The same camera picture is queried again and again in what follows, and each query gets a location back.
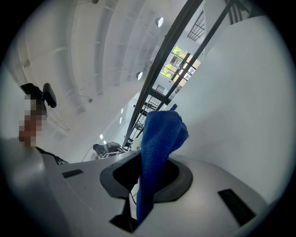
ceiling light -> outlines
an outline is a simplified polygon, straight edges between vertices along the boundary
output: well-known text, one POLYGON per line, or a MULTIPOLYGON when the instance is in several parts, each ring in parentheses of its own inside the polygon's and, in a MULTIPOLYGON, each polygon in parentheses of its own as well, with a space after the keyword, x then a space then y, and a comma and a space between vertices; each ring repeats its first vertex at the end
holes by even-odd
POLYGON ((136 76, 138 80, 141 79, 141 77, 143 76, 143 72, 138 72, 136 76))
POLYGON ((155 23, 156 23, 156 25, 157 25, 158 27, 161 27, 161 25, 162 25, 162 23, 163 23, 163 17, 159 17, 159 18, 157 18, 156 21, 155 21, 155 23))

fluorescent light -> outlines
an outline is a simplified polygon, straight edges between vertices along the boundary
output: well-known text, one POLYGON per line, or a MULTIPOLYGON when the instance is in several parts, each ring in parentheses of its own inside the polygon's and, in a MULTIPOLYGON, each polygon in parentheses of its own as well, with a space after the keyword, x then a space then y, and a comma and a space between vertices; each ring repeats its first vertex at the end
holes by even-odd
POLYGON ((136 76, 138 80, 141 79, 141 77, 143 76, 143 72, 138 72, 136 76))
POLYGON ((161 27, 162 23, 163 23, 163 17, 157 18, 155 21, 156 25, 158 27, 161 27))

white ceiling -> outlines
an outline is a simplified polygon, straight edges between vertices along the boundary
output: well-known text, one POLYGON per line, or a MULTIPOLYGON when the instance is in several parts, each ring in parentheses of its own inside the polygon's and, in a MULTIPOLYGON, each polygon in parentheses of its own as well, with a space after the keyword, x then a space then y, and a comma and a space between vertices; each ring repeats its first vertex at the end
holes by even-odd
POLYGON ((79 161, 141 90, 155 47, 177 16, 172 6, 170 0, 55 0, 30 17, 6 64, 19 85, 52 85, 58 105, 49 108, 42 147, 79 161), (164 17, 161 28, 158 17, 164 17))

light fixture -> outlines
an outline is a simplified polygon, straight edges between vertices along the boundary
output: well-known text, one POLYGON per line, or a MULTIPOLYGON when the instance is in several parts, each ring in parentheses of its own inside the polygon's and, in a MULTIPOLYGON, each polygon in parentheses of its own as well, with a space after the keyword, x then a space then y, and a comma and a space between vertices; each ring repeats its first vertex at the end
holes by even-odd
POLYGON ((156 23, 156 25, 157 25, 158 27, 161 27, 161 25, 162 25, 162 23, 163 23, 163 17, 159 17, 159 18, 157 18, 156 21, 155 21, 155 23, 156 23))
POLYGON ((143 72, 138 72, 136 76, 138 80, 141 79, 141 77, 143 76, 143 72))

thin black wire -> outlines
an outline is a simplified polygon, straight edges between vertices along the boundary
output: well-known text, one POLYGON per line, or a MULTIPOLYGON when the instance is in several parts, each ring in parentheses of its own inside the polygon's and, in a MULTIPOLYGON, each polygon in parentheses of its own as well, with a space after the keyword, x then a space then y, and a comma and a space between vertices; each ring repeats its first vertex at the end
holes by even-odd
POLYGON ((135 205, 137 205, 137 204, 136 204, 136 202, 135 202, 135 200, 134 200, 134 197, 133 197, 133 195, 131 194, 131 192, 130 192, 130 195, 131 195, 131 198, 132 198, 132 199, 133 199, 133 201, 134 201, 134 204, 135 204, 135 205))

